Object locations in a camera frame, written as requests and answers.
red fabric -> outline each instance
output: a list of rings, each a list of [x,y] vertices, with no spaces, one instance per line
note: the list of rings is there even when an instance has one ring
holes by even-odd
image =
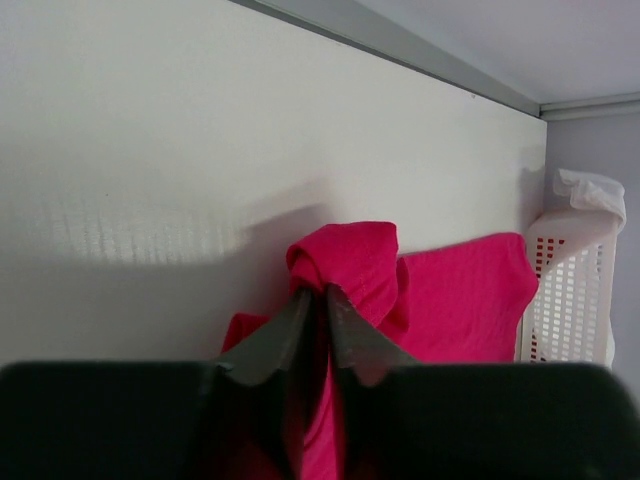
[[[423,362],[513,360],[518,321],[538,287],[520,235],[397,253],[392,223],[326,225],[289,247],[290,290],[339,285],[364,319]],[[223,351],[267,320],[235,315]],[[305,438],[303,478],[337,478],[330,371]]]

white plastic basket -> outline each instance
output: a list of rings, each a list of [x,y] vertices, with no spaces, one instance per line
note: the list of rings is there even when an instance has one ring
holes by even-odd
[[[527,232],[540,287],[525,311],[520,359],[610,366],[609,319],[619,218],[567,209],[544,214]]]

pink garment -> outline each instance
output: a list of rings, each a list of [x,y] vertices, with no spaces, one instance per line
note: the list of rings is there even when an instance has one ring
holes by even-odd
[[[289,247],[290,290],[339,285],[364,319],[423,362],[513,361],[518,321],[538,287],[520,235],[397,253],[392,223],[326,225]],[[235,315],[223,351],[267,320]],[[329,371],[305,437],[305,480],[337,478],[331,390]]]

white wall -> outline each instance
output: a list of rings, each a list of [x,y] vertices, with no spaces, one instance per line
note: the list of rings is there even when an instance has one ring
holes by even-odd
[[[546,125],[222,0],[3,2],[0,356],[206,358],[284,252],[528,224]]]
[[[600,173],[625,187],[628,222],[618,237],[611,305],[616,340],[613,369],[640,400],[640,115],[550,123],[548,207],[564,202],[551,188],[551,175],[558,168]]]

gray wall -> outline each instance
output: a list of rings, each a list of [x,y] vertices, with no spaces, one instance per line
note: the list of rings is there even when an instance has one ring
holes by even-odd
[[[552,191],[559,167],[607,175],[626,189],[628,223],[618,238],[611,307],[613,368],[640,400],[640,115],[550,123],[547,208],[564,203]]]

